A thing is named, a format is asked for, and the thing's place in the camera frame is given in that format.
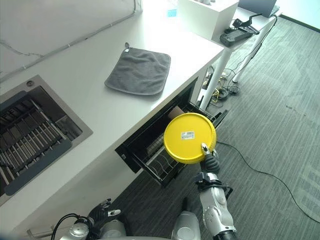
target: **white box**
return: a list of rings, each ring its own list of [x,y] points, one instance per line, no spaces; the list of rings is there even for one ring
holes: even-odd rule
[[[177,16],[189,31],[217,41],[230,26],[239,0],[216,0],[210,5],[195,0],[179,0]]]

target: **gray carpet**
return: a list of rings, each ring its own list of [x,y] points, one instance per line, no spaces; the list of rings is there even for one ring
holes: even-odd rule
[[[234,68],[251,41],[232,55]],[[320,34],[280,18],[243,72],[240,92],[218,102],[229,113],[218,140],[241,151],[255,169],[282,179],[300,207],[320,221]],[[219,111],[210,105],[211,113]],[[219,178],[234,188],[228,200],[242,240],[319,240],[320,224],[306,217],[278,180],[246,166],[240,155],[217,144]],[[212,237],[188,165],[166,188],[143,172],[113,203],[131,222],[133,235],[171,237],[184,197],[200,220],[201,237]]]

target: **barcode label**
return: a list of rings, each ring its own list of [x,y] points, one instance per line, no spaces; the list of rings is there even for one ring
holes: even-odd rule
[[[181,132],[181,140],[189,140],[189,139],[195,139],[195,132],[194,131]]]

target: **laptop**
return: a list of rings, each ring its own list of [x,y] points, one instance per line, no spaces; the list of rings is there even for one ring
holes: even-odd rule
[[[239,0],[238,7],[269,18],[279,10],[277,0]]]

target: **black device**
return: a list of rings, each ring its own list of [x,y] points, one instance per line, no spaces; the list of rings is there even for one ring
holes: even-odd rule
[[[220,41],[226,47],[230,47],[242,39],[250,38],[252,35],[258,35],[260,32],[251,26],[251,24],[252,18],[260,15],[262,15],[262,13],[252,15],[249,17],[249,20],[245,22],[237,18],[232,24],[234,28],[226,29],[220,36]]]

